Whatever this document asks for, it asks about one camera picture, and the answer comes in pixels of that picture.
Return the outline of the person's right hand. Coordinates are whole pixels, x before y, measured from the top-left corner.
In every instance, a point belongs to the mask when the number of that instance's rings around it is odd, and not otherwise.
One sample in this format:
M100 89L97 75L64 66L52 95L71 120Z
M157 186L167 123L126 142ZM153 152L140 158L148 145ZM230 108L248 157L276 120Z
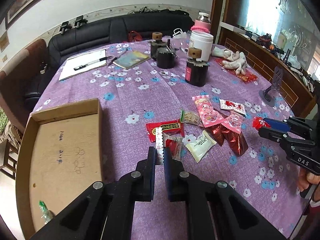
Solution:
M300 192L306 190L311 184L317 185L317 189L313 194L312 206L319 206L320 192L319 192L319 176L300 168L297 186Z

